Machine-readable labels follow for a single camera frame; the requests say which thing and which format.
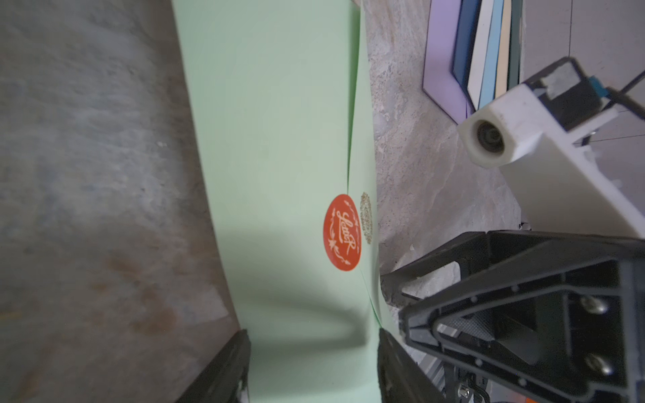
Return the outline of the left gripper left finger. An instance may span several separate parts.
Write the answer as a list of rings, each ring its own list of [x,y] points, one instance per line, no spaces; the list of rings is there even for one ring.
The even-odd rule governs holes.
[[[251,342],[245,329],[236,332],[176,403],[241,402],[248,385]]]

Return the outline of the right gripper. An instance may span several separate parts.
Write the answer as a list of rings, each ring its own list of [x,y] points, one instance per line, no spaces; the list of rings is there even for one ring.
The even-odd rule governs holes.
[[[405,343],[447,369],[537,402],[644,399],[641,239],[466,232],[381,290]]]

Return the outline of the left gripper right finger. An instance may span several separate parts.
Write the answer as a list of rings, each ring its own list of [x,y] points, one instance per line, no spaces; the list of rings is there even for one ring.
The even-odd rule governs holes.
[[[383,403],[446,401],[441,391],[384,328],[379,330],[377,374]]]

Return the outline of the light green envelope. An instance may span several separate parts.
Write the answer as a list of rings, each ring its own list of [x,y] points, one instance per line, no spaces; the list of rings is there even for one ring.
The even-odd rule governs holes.
[[[354,1],[173,4],[208,206],[250,338],[253,402],[378,402],[361,196],[371,92]]]

